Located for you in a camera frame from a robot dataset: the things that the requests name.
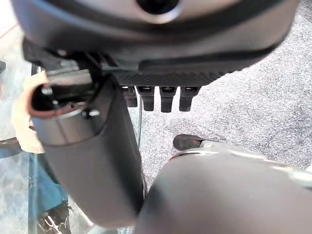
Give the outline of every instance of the black cylinder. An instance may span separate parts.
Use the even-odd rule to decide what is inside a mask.
[[[94,223],[134,225],[143,202],[141,158],[119,86],[112,78],[93,92],[53,86],[50,97],[43,88],[28,109],[56,177]]]

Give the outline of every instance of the beige cloth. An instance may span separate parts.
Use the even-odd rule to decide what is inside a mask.
[[[26,152],[35,154],[43,153],[44,149],[37,138],[36,132],[29,128],[32,123],[26,110],[26,102],[33,88],[46,82],[45,72],[40,72],[27,78],[23,85],[24,91],[15,102],[12,111],[12,124],[21,148]]]

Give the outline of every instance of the gray carpet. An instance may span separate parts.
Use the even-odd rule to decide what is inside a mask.
[[[141,153],[151,184],[177,134],[197,134],[307,168],[312,159],[312,2],[304,0],[286,41],[263,61],[201,89],[189,113],[143,113]]]

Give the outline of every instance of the camera lens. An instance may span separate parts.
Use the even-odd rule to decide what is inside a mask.
[[[179,0],[136,0],[139,6],[147,13],[161,15],[173,10]]]

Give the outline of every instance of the glass surface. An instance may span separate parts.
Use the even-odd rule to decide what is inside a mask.
[[[44,154],[20,149],[11,124],[15,100],[23,91],[31,64],[21,54],[22,32],[15,27],[0,43],[7,43],[0,60],[6,63],[0,74],[0,230],[4,234],[102,234],[58,184]],[[140,136],[140,99],[129,108],[137,141]],[[109,231],[109,233],[127,230]]]

